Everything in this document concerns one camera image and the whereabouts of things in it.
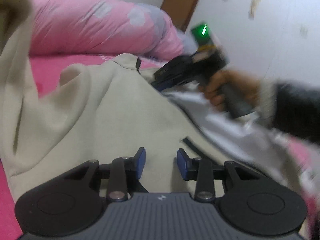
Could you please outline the dark sleeve right forearm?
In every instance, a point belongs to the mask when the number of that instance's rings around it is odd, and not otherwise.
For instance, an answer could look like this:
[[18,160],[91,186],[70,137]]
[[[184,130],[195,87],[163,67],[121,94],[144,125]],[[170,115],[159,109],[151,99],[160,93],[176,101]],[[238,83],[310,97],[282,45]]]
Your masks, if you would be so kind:
[[258,110],[263,124],[319,144],[319,88],[285,81],[263,81]]

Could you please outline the person right hand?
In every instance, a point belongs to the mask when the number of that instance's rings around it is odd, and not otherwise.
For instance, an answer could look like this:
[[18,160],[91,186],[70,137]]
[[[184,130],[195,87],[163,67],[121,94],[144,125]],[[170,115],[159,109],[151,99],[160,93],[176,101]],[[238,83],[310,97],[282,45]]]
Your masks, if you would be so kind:
[[236,70],[220,70],[210,78],[208,85],[199,85],[198,89],[211,105],[223,112],[225,110],[225,95],[221,87],[227,83],[239,90],[251,106],[255,107],[258,104],[260,80]]

